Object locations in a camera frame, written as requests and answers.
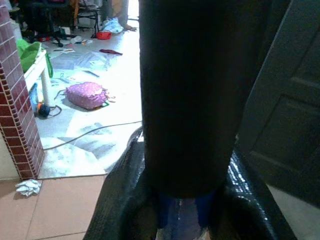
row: pink bag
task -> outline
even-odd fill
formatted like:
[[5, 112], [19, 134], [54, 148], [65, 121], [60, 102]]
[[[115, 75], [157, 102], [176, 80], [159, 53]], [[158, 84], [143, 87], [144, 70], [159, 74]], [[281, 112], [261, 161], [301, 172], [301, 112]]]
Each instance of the pink bag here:
[[105, 103], [110, 98], [108, 94], [101, 85], [88, 81], [69, 86], [65, 90], [66, 98], [70, 102], [87, 110], [95, 109]]

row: white wall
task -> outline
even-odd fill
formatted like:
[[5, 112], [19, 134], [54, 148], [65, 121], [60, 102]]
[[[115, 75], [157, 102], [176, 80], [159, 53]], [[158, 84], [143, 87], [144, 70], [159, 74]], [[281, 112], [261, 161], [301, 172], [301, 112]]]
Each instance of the white wall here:
[[19, 175], [0, 134], [0, 180], [18, 179]]

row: red object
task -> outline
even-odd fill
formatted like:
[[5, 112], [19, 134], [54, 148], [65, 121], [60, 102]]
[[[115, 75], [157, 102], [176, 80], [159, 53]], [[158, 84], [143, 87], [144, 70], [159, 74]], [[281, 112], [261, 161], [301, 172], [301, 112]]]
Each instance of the red object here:
[[96, 38], [99, 40], [108, 40], [111, 38], [112, 33], [108, 31], [99, 31], [96, 34]]
[[104, 53], [104, 54], [117, 54], [122, 56], [123, 54], [121, 52], [111, 50], [111, 49], [100, 49], [99, 52]]
[[39, 38], [38, 38], [38, 41], [39, 41], [39, 42], [46, 42], [46, 41], [49, 41], [49, 40], [50, 40], [50, 37], [49, 37], [49, 36], [39, 37]]

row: white plastic table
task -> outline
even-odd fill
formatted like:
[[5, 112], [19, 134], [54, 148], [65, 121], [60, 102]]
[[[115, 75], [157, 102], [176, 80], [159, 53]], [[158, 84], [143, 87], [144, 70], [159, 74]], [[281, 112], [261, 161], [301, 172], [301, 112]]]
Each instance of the white plastic table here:
[[24, 80], [28, 91], [36, 83], [37, 79], [41, 77], [42, 93], [44, 103], [50, 107], [54, 107], [54, 97], [51, 91], [51, 81], [47, 68], [46, 50], [42, 50], [36, 56], [34, 64], [24, 74]]

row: door panel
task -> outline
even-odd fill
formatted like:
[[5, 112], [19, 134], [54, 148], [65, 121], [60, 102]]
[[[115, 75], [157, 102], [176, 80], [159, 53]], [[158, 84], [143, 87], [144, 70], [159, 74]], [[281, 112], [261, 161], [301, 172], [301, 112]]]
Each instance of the door panel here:
[[292, 0], [248, 98], [238, 144], [269, 184], [320, 206], [320, 1]]

